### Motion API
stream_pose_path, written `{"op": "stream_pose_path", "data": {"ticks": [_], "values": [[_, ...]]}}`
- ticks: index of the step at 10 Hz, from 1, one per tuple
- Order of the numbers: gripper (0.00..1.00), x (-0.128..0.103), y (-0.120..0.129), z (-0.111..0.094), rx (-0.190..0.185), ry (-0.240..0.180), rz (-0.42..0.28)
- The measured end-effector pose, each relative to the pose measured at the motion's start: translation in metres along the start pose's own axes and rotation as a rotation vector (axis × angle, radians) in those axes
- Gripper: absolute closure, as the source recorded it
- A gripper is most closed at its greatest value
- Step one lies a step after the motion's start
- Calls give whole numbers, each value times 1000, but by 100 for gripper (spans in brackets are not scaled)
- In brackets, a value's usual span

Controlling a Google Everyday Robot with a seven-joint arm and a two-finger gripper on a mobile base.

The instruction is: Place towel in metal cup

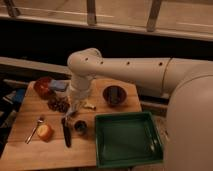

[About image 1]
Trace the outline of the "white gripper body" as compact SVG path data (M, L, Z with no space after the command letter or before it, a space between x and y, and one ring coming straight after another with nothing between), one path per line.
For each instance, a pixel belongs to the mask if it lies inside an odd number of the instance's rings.
M71 80L69 83L69 97L72 103L86 99L90 94L91 82L88 80Z

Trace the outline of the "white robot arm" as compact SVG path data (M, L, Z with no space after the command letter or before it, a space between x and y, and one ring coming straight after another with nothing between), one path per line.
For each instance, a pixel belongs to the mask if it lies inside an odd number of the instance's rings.
M104 58L96 48L72 53L70 94L86 98L103 76L136 84L169 100L165 171L213 171L213 61L179 58Z

